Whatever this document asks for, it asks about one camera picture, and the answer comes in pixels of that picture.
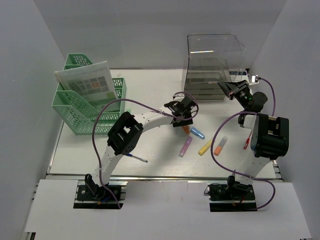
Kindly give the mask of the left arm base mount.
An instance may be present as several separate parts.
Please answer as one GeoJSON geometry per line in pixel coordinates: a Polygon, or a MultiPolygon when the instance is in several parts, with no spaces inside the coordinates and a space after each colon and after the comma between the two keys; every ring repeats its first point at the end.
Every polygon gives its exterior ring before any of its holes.
{"type": "MultiPolygon", "coordinates": [[[[117,198],[122,207],[126,198],[125,185],[110,185],[109,189],[117,198]]],[[[92,194],[85,184],[79,184],[76,189],[74,209],[94,209],[94,210],[119,210],[114,197],[105,189],[99,190],[96,196],[92,194]]]]}

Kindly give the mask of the document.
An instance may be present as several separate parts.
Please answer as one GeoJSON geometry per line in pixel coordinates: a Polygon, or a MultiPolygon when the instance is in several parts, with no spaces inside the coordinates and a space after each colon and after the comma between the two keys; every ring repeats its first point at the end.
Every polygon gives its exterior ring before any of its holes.
{"type": "Polygon", "coordinates": [[[107,61],[54,72],[66,91],[78,93],[96,109],[118,98],[107,61]]]}

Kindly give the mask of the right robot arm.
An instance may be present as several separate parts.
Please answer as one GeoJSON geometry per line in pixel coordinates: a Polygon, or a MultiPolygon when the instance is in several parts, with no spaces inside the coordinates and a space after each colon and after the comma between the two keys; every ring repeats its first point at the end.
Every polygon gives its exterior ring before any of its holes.
{"type": "Polygon", "coordinates": [[[220,81],[218,85],[230,100],[236,99],[243,107],[237,120],[239,126],[251,130],[249,143],[253,153],[228,177],[225,187],[226,195],[236,200],[250,190],[253,179],[265,165],[287,154],[289,120],[261,113],[268,98],[263,92],[252,94],[246,80],[220,81]]]}

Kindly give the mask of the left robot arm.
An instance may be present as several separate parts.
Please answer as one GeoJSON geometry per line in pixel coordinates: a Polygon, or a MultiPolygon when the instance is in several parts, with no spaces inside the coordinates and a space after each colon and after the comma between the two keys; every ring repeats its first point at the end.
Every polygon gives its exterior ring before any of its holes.
{"type": "Polygon", "coordinates": [[[141,135],[164,125],[172,125],[173,127],[190,125],[198,112],[198,103],[186,92],[175,93],[172,101],[159,108],[153,108],[127,98],[119,98],[108,103],[96,117],[92,128],[91,140],[98,165],[92,174],[85,176],[85,186],[90,196],[95,200],[101,200],[107,196],[117,201],[116,194],[109,187],[111,174],[120,159],[134,150],[141,135]],[[105,152],[103,156],[100,156],[95,141],[96,128],[102,113],[116,102],[135,103],[150,111],[138,115],[133,115],[128,111],[122,113],[108,131],[105,152]]]}

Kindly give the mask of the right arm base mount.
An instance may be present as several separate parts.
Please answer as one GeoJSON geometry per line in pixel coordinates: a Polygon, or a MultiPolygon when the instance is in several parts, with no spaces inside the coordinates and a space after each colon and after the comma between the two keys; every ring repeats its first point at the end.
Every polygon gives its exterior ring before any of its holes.
{"type": "Polygon", "coordinates": [[[211,183],[203,194],[209,197],[210,212],[256,212],[257,204],[254,189],[237,189],[227,184],[211,183]]]}

